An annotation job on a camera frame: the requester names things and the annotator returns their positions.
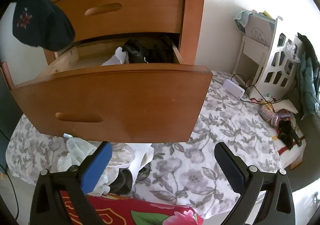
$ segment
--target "open drawer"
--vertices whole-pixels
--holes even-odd
[[[212,73],[181,64],[173,43],[176,63],[100,66],[124,42],[75,46],[36,79],[16,86],[12,95],[44,134],[110,142],[187,141]]]

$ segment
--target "mattress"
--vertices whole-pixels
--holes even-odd
[[[214,158],[214,147],[221,141],[247,165],[264,172],[283,168],[257,106],[240,101],[223,88],[230,74],[212,73],[189,141],[153,144],[150,174],[136,181],[129,197],[188,205],[205,219],[231,210],[239,194],[233,192]],[[35,184],[42,169],[56,172],[57,159],[66,153],[64,138],[40,134],[23,115],[9,142],[6,160],[12,175]]]

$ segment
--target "yellow object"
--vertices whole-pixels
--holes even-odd
[[[268,12],[264,11],[263,14],[264,14],[266,17],[273,19]]]

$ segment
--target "blue gripper pad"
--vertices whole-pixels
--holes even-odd
[[[93,155],[87,156],[80,165],[80,187],[84,194],[92,192],[112,157],[112,146],[102,142]]]

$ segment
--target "floor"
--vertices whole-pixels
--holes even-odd
[[[20,225],[28,225],[31,201],[35,187],[22,181],[20,178],[12,176],[10,177],[12,178],[12,183],[15,187],[19,202],[20,214],[18,217],[18,223]],[[319,191],[320,195],[320,179],[308,185],[307,187],[293,193],[296,212],[296,225],[306,225],[316,211],[313,195],[317,191]],[[8,209],[11,211],[12,215],[15,216],[17,213],[17,206],[12,187],[7,176],[4,176],[4,179],[0,180],[0,194]],[[260,205],[261,203],[257,203],[253,207],[253,210],[247,220],[248,224],[253,223]],[[220,225],[227,215],[228,213],[215,215],[210,219],[205,220],[204,225]]]

